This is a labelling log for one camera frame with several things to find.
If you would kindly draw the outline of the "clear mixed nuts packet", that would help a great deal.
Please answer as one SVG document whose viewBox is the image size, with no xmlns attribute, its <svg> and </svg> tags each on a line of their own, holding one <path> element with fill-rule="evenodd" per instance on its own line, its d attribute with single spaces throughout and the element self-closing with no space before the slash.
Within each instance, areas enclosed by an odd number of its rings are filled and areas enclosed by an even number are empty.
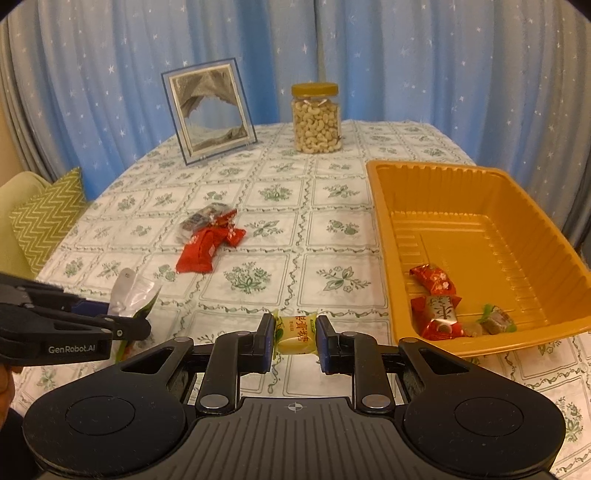
<svg viewBox="0 0 591 480">
<path fill-rule="evenodd" d="M 192 235 L 230 210 L 231 208 L 224 203 L 210 203 L 183 220 L 179 225 L 180 232 L 186 235 Z"/>
</svg>

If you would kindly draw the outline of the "blue star curtain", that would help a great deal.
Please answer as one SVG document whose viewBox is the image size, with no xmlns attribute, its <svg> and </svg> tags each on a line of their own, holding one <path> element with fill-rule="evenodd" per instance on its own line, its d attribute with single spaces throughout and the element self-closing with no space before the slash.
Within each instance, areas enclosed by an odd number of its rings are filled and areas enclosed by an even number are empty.
<svg viewBox="0 0 591 480">
<path fill-rule="evenodd" d="M 1 104 L 24 165 L 95 197 L 172 135 L 163 72 L 232 58 L 252 120 L 331 81 L 342 114 L 436 126 L 554 216 L 590 150 L 590 24 L 565 1 L 24 1 Z"/>
</svg>

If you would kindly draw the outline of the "floral white tablecloth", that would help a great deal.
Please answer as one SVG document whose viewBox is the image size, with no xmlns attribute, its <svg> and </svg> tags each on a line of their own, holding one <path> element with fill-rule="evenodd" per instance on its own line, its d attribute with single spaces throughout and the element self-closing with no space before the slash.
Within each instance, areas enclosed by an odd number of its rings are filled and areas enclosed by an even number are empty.
<svg viewBox="0 0 591 480">
<path fill-rule="evenodd" d="M 43 282 L 107 299 L 121 270 L 159 283 L 150 336 L 138 353 L 176 336 L 198 344 L 249 329 L 266 310 L 325 313 L 339 330 L 391 339 L 370 159 L 469 164 L 435 127 L 348 121 L 332 155 L 294 150 L 288 124 L 263 125 L 256 144 L 186 165 L 169 139 L 138 160 L 89 207 L 40 272 Z M 178 226 L 196 210 L 235 207 L 245 238 L 221 248 L 209 274 L 179 274 Z"/>
</svg>

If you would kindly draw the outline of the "cashew nut jar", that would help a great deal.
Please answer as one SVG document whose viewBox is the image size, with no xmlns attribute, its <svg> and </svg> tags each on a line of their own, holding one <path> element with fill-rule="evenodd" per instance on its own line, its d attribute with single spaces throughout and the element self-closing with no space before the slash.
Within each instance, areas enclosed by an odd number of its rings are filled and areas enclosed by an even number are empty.
<svg viewBox="0 0 591 480">
<path fill-rule="evenodd" d="M 294 147 L 304 154 L 328 154 L 342 148 L 339 85 L 308 82 L 291 86 Z"/>
</svg>

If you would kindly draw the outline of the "green candy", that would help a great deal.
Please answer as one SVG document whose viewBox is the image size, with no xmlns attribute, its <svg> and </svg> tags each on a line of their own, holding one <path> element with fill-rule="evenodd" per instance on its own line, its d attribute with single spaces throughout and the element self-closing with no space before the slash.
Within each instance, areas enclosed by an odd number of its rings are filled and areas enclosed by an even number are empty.
<svg viewBox="0 0 591 480">
<path fill-rule="evenodd" d="M 477 323 L 489 335 L 498 335 L 501 333 L 513 333 L 517 331 L 517 326 L 512 318 L 500 307 L 494 304 L 486 304 L 483 314 Z"/>
</svg>

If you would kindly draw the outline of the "yellow plastic tray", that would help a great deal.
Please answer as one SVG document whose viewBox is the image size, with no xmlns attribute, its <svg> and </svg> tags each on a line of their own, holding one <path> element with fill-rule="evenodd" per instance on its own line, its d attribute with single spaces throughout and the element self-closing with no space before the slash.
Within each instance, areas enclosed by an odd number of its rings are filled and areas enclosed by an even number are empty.
<svg viewBox="0 0 591 480">
<path fill-rule="evenodd" d="M 437 342 L 460 357 L 498 354 L 590 329 L 590 272 L 545 212 L 507 173 L 475 166 L 372 160 L 394 340 L 415 337 L 411 301 L 426 294 L 410 274 L 431 263 L 457 288 L 457 314 L 474 323 L 486 305 L 514 333 Z"/>
</svg>

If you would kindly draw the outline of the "small clear candy packet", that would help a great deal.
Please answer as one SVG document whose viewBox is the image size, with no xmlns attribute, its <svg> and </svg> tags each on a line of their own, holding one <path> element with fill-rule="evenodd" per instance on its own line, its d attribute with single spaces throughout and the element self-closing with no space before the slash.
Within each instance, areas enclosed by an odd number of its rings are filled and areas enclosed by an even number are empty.
<svg viewBox="0 0 591 480">
<path fill-rule="evenodd" d="M 464 335 L 472 338 L 480 337 L 484 333 L 482 325 L 477 321 L 463 322 L 462 328 Z"/>
</svg>

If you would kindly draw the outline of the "yellow green snack packet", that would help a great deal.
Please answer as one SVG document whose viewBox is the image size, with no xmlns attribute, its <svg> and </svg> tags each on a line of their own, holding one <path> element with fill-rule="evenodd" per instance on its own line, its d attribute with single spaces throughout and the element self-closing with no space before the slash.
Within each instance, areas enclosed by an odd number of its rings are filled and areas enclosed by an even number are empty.
<svg viewBox="0 0 591 480">
<path fill-rule="evenodd" d="M 276 321 L 274 328 L 273 355 L 317 354 L 315 321 L 317 314 L 304 316 L 283 316 L 273 311 Z"/>
</svg>

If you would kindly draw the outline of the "large red snack packet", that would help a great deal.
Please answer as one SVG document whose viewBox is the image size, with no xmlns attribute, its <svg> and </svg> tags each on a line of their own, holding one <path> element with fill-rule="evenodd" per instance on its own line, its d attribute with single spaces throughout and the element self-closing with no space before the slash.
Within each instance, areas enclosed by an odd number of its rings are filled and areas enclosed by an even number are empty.
<svg viewBox="0 0 591 480">
<path fill-rule="evenodd" d="M 211 273 L 216 250 L 222 243 L 236 247 L 246 231 L 235 225 L 209 226 L 193 235 L 184 246 L 175 269 L 177 273 Z"/>
</svg>

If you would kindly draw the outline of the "green zigzag cushion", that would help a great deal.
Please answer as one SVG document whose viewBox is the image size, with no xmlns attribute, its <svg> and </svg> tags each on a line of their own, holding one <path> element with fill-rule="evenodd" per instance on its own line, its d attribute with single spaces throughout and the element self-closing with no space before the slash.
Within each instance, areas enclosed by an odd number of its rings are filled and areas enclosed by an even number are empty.
<svg viewBox="0 0 591 480">
<path fill-rule="evenodd" d="M 31 272 L 37 275 L 88 208 L 76 167 L 11 211 L 8 218 Z"/>
</svg>

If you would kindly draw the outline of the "white green snack bag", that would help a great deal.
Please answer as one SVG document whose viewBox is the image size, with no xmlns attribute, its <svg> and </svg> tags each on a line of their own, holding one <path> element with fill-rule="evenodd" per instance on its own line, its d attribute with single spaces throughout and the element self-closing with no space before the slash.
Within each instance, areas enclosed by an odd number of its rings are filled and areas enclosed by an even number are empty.
<svg viewBox="0 0 591 480">
<path fill-rule="evenodd" d="M 116 363 L 129 357 L 136 342 L 150 337 L 148 315 L 160 290 L 158 281 L 136 274 L 130 268 L 124 268 L 119 273 L 111 290 L 107 312 L 107 317 L 115 323 L 113 339 L 120 341 L 115 355 Z"/>
</svg>

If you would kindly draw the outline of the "red gold snack packet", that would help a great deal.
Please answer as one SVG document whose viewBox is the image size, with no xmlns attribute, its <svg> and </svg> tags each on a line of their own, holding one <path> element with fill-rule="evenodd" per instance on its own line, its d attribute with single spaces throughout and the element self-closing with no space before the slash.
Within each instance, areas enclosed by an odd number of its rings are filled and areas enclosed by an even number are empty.
<svg viewBox="0 0 591 480">
<path fill-rule="evenodd" d="M 464 329 L 456 314 L 460 302 L 457 295 L 426 295 L 412 299 L 415 331 L 430 341 L 463 337 Z"/>
</svg>

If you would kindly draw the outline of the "sand art picture frame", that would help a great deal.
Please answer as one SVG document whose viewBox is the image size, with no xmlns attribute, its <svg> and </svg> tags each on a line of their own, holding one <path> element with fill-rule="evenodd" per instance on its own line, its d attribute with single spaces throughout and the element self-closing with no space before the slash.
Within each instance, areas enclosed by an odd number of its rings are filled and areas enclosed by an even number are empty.
<svg viewBox="0 0 591 480">
<path fill-rule="evenodd" d="M 161 79 L 185 164 L 257 142 L 235 59 L 169 70 Z"/>
</svg>

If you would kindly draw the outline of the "dark red candy wrapper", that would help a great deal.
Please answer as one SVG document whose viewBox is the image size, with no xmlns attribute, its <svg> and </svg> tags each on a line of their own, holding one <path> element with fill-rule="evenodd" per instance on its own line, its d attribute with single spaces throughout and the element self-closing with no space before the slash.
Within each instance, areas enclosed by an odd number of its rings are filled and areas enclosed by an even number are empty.
<svg viewBox="0 0 591 480">
<path fill-rule="evenodd" d="M 216 227 L 228 227 L 232 223 L 233 218 L 235 218 L 236 213 L 238 213 L 236 209 L 225 211 L 223 214 L 219 214 L 214 218 L 212 225 Z"/>
</svg>

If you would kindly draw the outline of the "small red gold packet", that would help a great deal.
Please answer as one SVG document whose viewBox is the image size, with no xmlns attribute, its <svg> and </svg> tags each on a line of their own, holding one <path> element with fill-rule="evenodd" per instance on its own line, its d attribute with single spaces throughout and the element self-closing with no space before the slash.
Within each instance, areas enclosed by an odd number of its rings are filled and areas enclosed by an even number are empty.
<svg viewBox="0 0 591 480">
<path fill-rule="evenodd" d="M 413 276 L 432 296 L 453 296 L 457 289 L 449 275 L 440 267 L 431 263 L 410 269 Z"/>
</svg>

